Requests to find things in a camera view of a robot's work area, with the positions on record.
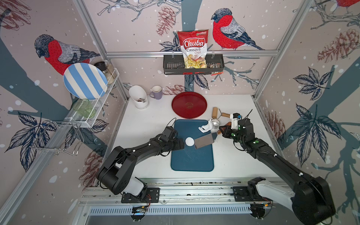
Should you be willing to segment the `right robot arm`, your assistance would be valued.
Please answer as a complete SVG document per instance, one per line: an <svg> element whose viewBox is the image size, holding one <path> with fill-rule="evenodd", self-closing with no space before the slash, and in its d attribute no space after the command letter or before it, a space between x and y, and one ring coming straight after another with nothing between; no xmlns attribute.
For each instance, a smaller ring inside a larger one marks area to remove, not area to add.
<svg viewBox="0 0 360 225"><path fill-rule="evenodd" d="M241 145L241 151L251 155L275 172L290 188L285 190L260 177L252 179L259 196L269 198L291 210L304 225L317 225L335 215L335 205L328 182L313 177L279 156L265 141L256 138L249 119L219 127L224 138Z"/></svg>

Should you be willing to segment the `metal spatula wooden handle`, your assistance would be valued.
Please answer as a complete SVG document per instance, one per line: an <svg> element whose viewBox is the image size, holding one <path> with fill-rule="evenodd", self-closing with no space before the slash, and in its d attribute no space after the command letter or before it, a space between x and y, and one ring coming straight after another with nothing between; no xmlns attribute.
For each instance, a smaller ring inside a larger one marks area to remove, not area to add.
<svg viewBox="0 0 360 225"><path fill-rule="evenodd" d="M228 122L224 126L213 126L212 125L210 130L215 130L216 132L215 133L210 133L210 134L207 134L205 136L202 136L202 137L199 137L199 138L195 139L194 140L195 141L195 148L200 149L202 147L213 144L218 136L225 137L227 128L231 128L231 122Z"/></svg>

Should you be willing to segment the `wooden dough roller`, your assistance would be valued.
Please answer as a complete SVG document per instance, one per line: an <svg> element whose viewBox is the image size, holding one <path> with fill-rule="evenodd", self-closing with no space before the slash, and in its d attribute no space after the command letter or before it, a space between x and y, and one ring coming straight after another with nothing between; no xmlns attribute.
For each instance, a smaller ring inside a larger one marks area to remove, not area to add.
<svg viewBox="0 0 360 225"><path fill-rule="evenodd" d="M212 119L219 119L220 117L230 118L231 115L227 114L227 113L224 113L224 112L221 112L220 109L217 108L217 107L213 107L211 118Z"/></svg>

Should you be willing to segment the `white dough piece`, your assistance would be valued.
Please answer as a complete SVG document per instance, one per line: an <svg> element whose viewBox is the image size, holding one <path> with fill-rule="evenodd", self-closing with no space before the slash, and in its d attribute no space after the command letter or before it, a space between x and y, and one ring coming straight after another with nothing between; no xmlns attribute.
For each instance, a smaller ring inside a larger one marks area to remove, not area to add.
<svg viewBox="0 0 360 225"><path fill-rule="evenodd" d="M213 129L212 119L208 121L206 125L202 125L198 128L202 133L206 133L208 131L211 131Z"/></svg>

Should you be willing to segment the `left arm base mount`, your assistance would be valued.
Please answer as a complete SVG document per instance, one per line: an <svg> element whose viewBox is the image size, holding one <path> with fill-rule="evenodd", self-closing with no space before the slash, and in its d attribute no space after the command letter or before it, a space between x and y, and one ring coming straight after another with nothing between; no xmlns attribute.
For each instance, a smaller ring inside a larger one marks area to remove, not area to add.
<svg viewBox="0 0 360 225"><path fill-rule="evenodd" d="M146 184L129 185L123 191L121 203L158 203L160 188Z"/></svg>

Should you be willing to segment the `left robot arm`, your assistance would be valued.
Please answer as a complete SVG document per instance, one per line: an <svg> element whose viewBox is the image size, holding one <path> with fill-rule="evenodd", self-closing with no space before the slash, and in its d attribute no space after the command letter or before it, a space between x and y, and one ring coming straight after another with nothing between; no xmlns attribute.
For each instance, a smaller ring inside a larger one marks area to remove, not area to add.
<svg viewBox="0 0 360 225"><path fill-rule="evenodd" d="M147 185L132 176L135 166L150 157L184 149L183 139L177 136L178 132L167 126L147 143L126 149L115 147L96 173L99 184L114 195L126 193L144 198Z"/></svg>

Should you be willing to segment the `round cut dough wrapper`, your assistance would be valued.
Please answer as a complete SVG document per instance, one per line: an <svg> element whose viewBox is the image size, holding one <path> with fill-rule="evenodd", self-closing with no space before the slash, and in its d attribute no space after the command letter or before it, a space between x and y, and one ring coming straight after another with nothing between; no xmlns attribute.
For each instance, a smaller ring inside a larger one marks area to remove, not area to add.
<svg viewBox="0 0 360 225"><path fill-rule="evenodd" d="M193 138L187 137L186 140L185 140L185 144L186 144L187 146L191 147L191 146L194 146L195 141L194 141Z"/></svg>

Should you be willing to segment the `teal cutting board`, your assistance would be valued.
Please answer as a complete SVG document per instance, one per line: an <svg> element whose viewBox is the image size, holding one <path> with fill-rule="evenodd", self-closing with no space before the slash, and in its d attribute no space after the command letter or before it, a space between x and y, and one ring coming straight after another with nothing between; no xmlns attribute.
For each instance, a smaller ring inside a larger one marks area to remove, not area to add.
<svg viewBox="0 0 360 225"><path fill-rule="evenodd" d="M178 132L178 138L184 141L187 138L197 139L211 132L201 132L199 128L207 125L206 120L177 120L174 129ZM194 145L184 144L184 149L171 153L171 168L174 171L187 172L211 172L214 169L213 149L207 145L196 149Z"/></svg>

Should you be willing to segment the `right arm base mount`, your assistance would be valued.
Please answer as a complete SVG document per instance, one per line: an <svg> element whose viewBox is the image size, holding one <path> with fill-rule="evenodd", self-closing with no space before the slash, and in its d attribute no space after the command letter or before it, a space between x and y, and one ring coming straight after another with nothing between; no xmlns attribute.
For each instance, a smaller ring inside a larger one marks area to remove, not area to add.
<svg viewBox="0 0 360 225"><path fill-rule="evenodd" d="M236 202L270 202L269 199L260 196L257 191L256 185L265 181L263 177L256 177L247 182L247 186L234 186L232 187L233 196Z"/></svg>

